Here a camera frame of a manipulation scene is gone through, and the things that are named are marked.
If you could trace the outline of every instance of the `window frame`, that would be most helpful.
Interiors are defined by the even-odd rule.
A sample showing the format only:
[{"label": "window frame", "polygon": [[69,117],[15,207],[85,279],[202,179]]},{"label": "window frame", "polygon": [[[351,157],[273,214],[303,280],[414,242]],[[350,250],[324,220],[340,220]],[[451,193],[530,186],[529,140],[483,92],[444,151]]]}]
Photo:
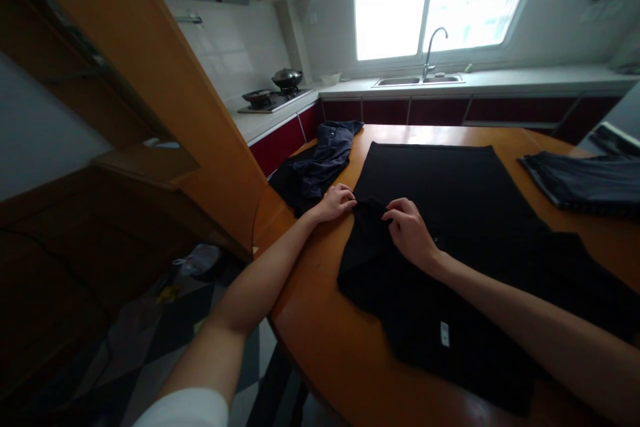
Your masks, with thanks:
[{"label": "window frame", "polygon": [[[358,60],[358,47],[357,47],[357,30],[356,30],[356,14],[355,14],[355,0],[349,0],[351,7],[351,39],[352,39],[352,65],[354,73],[380,73],[389,74],[396,71],[398,75],[401,75],[406,70],[416,68],[422,68],[427,58],[426,52],[422,52],[423,39],[427,35],[425,32],[427,28],[427,18],[429,16],[429,4],[431,0],[425,0],[423,7],[423,18],[420,26],[420,34],[417,42],[417,51],[413,55],[405,55],[402,57],[390,57],[384,59],[369,59]],[[515,8],[513,18],[509,24],[509,28],[505,34],[504,39],[500,43],[493,45],[483,45],[481,47],[468,47],[462,49],[452,49],[444,51],[436,51],[431,53],[431,58],[437,61],[438,64],[449,67],[454,65],[474,63],[476,65],[491,64],[500,62],[505,58],[505,52],[508,50],[511,39],[513,38],[513,32],[517,29],[519,20],[522,16],[522,12],[527,4],[528,0],[520,0]]]}]

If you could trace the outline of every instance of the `gas stove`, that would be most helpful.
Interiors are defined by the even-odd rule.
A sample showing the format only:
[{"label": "gas stove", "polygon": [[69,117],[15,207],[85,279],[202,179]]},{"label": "gas stove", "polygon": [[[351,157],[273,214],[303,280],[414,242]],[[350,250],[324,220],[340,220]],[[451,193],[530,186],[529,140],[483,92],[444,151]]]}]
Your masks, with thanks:
[{"label": "gas stove", "polygon": [[238,113],[274,113],[311,92],[310,89],[298,89],[297,87],[295,90],[273,92],[267,101],[242,107]]}]

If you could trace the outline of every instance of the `folded clothing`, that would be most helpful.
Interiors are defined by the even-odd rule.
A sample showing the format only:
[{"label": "folded clothing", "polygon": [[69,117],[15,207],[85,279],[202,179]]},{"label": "folded clothing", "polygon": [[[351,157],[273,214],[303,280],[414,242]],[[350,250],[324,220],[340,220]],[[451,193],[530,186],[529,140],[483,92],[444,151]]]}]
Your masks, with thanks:
[{"label": "folded clothing", "polygon": [[360,121],[328,121],[318,126],[318,144],[286,159],[269,179],[269,185],[294,209],[296,217],[322,200],[340,172],[349,165],[353,136]]},{"label": "folded clothing", "polygon": [[[395,248],[386,205],[408,197],[436,244],[461,262],[632,342],[640,297],[598,265],[576,234],[553,233],[491,147],[371,144],[337,284],[378,317],[394,355],[526,415],[546,373],[509,336]],[[441,337],[447,325],[448,341]]]},{"label": "folded clothing", "polygon": [[640,158],[603,155],[577,159],[546,151],[518,162],[561,209],[636,218],[640,215]]}]

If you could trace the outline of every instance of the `kitchen sink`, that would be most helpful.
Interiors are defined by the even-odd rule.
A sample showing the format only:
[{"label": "kitchen sink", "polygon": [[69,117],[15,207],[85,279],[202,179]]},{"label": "kitchen sink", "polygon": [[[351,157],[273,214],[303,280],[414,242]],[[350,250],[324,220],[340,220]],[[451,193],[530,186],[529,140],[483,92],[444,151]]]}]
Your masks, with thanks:
[{"label": "kitchen sink", "polygon": [[433,85],[434,83],[449,83],[449,82],[461,82],[462,79],[457,75],[446,75],[444,77],[428,77],[423,80],[422,83],[428,83]]},{"label": "kitchen sink", "polygon": [[444,75],[443,77],[401,77],[401,78],[384,78],[378,81],[374,87],[402,87],[403,85],[439,85],[443,83],[464,83],[462,77],[457,74]]},{"label": "kitchen sink", "polygon": [[393,87],[394,85],[413,85],[415,83],[420,83],[420,77],[382,79],[374,87]]}]

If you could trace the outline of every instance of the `wooden shelf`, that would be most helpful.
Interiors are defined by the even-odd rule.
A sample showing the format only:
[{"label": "wooden shelf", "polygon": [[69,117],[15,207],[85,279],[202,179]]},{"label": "wooden shelf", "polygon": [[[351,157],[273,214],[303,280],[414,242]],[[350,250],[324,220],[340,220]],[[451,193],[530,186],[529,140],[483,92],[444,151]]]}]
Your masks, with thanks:
[{"label": "wooden shelf", "polygon": [[147,147],[142,143],[100,155],[93,159],[93,163],[98,167],[171,191],[178,190],[180,181],[200,168],[182,147]]}]

